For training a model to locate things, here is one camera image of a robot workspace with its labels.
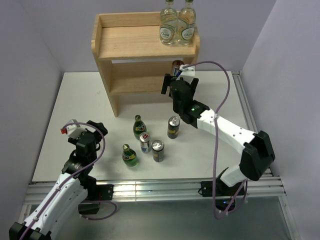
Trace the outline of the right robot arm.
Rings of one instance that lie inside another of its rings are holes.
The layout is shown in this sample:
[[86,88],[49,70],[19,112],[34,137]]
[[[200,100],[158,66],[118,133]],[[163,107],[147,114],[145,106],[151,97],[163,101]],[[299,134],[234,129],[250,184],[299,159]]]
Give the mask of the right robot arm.
[[164,76],[161,93],[168,93],[172,98],[173,111],[186,124],[211,133],[241,155],[239,164],[228,167],[217,177],[217,191],[227,195],[244,180],[258,181],[276,158],[269,135],[262,130],[244,129],[194,100],[199,80],[193,77],[187,82],[186,79],[183,75],[176,77],[167,73]]

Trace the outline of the green glass bottle front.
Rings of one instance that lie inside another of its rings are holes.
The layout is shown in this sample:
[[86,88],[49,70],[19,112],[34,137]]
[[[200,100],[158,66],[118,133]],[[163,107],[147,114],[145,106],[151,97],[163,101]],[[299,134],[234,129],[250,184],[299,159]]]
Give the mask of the green glass bottle front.
[[134,167],[139,163],[136,152],[128,144],[122,146],[122,160],[128,167]]

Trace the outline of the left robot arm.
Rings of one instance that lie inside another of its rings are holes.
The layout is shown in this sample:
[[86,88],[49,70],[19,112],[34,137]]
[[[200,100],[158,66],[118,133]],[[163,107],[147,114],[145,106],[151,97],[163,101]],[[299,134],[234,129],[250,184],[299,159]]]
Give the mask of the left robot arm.
[[104,152],[108,130],[103,123],[70,120],[61,129],[68,142],[75,145],[53,188],[22,223],[9,229],[11,240],[53,240],[64,221],[86,200],[97,197],[97,180],[90,176],[93,165]]

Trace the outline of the blue silver can red top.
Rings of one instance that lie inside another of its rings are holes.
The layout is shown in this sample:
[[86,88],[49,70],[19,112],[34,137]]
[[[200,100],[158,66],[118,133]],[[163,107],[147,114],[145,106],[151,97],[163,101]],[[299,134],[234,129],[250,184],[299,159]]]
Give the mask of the blue silver can red top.
[[184,65],[184,62],[182,60],[174,60],[172,62],[172,67],[171,67],[171,75],[174,77],[178,77],[181,74],[180,67]]

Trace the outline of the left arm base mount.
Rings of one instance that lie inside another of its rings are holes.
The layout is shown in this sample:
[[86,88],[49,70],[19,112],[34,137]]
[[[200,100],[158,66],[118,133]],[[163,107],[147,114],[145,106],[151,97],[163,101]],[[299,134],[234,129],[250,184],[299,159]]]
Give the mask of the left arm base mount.
[[93,193],[78,205],[78,213],[82,218],[93,220],[91,215],[96,215],[104,205],[113,206],[113,212],[117,210],[117,205],[112,202],[114,193],[113,184],[98,184]]

